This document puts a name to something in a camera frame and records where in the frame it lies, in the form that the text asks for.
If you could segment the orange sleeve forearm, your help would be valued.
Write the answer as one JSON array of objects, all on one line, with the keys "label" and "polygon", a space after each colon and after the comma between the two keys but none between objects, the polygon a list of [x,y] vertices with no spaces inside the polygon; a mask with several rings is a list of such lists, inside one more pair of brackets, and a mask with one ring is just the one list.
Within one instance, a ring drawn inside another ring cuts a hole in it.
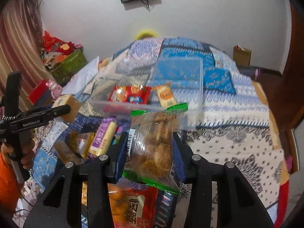
[{"label": "orange sleeve forearm", "polygon": [[20,197],[20,188],[22,185],[16,182],[14,170],[4,161],[2,153],[0,174],[1,207],[10,213],[14,213]]}]

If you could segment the person's left hand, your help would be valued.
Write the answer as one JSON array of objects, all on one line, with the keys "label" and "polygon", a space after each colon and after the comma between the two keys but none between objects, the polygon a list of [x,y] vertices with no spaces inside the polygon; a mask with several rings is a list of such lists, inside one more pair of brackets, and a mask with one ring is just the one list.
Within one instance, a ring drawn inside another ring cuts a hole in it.
[{"label": "person's left hand", "polygon": [[[23,158],[21,159],[21,163],[24,169],[29,170],[33,166],[33,157],[34,157],[34,147],[35,147],[35,142],[33,141],[33,138],[35,136],[30,132],[30,138],[27,143],[25,143],[22,146],[22,151],[23,151]],[[13,147],[8,144],[7,142],[4,142],[1,145],[1,154],[3,157],[3,160],[6,165],[11,166],[11,160],[9,158],[9,155],[14,152]]]}]

